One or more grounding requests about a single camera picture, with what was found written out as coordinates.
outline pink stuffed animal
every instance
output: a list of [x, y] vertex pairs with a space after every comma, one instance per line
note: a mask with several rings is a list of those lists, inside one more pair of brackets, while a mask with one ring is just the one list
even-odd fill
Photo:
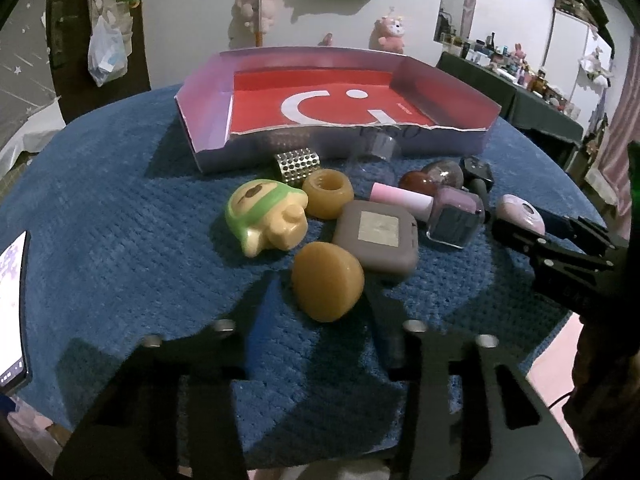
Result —
[[378, 43], [382, 50], [386, 52], [394, 52], [402, 54], [404, 52], [404, 27], [402, 26], [402, 18], [392, 18], [383, 16], [376, 21], [376, 28], [380, 34]]
[[521, 60], [521, 61], [524, 61], [524, 59], [527, 57], [527, 54], [525, 54], [525, 53], [522, 51], [522, 45], [521, 45], [521, 44], [519, 44], [519, 43], [516, 43], [516, 50], [515, 50], [515, 52], [513, 53], [513, 55], [514, 55], [515, 57], [517, 57], [517, 58], [518, 58], [519, 60]]

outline dark wooden door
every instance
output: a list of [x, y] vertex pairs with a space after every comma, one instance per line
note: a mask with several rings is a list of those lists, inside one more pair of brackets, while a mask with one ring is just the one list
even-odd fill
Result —
[[[68, 123], [91, 110], [150, 89], [142, 27], [142, 4], [131, 9], [132, 53], [127, 73], [98, 88], [87, 70], [91, 23], [87, 0], [47, 0], [47, 44], [49, 62], [60, 110]], [[54, 31], [59, 35], [53, 38]], [[62, 56], [53, 59], [54, 48]]]

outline curtain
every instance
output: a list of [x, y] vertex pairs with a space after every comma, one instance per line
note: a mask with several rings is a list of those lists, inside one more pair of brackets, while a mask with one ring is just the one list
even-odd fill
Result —
[[462, 9], [462, 24], [460, 25], [460, 38], [468, 39], [471, 34], [471, 23], [474, 20], [474, 11], [476, 10], [476, 0], [465, 0]]
[[631, 40], [629, 65], [620, 103], [609, 127], [609, 137], [600, 147], [600, 173], [618, 198], [617, 213], [612, 229], [625, 238], [631, 230], [631, 185], [626, 147], [632, 140], [640, 140], [640, 35]]

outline white wall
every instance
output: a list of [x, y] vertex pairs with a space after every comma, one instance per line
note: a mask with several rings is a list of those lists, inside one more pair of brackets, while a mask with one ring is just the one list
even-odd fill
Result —
[[[616, 45], [612, 86], [607, 91], [609, 120], [620, 101], [634, 28], [617, 0], [600, 0], [609, 17], [607, 28]], [[495, 32], [495, 43], [521, 43], [527, 61], [537, 69], [542, 63], [551, 26], [554, 0], [477, 0], [471, 28], [472, 38]]]
[[[235, 0], [142, 0], [146, 57], [152, 88], [177, 83], [210, 54], [251, 46], [252, 37], [232, 20]], [[284, 0], [286, 8], [264, 44], [317, 44], [332, 32], [336, 46], [367, 48], [376, 19], [390, 6], [406, 18], [405, 52], [436, 64], [442, 46], [433, 41], [440, 0]], [[601, 0], [616, 43], [609, 115], [617, 107], [633, 27], [617, 0]], [[554, 0], [477, 0], [471, 37], [495, 32], [495, 43], [521, 43], [532, 67], [542, 63]]]
[[[286, 8], [265, 46], [318, 44], [332, 32], [335, 46], [368, 48], [375, 21], [394, 6], [405, 17], [405, 52], [436, 63], [433, 42], [440, 0], [284, 0]], [[235, 0], [142, 0], [146, 60], [152, 88], [181, 82], [207, 58], [253, 37], [232, 22]]]

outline plastic bag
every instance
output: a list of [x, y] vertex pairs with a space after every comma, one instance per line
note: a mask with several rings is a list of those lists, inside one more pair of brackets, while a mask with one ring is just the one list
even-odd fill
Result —
[[15, 398], [14, 401], [16, 411], [7, 415], [9, 424], [20, 437], [24, 447], [49, 474], [53, 474], [53, 466], [62, 448], [46, 430], [51, 421], [23, 400]]
[[98, 17], [89, 40], [88, 65], [89, 74], [99, 87], [127, 73], [122, 33], [119, 28], [111, 27], [102, 16]]

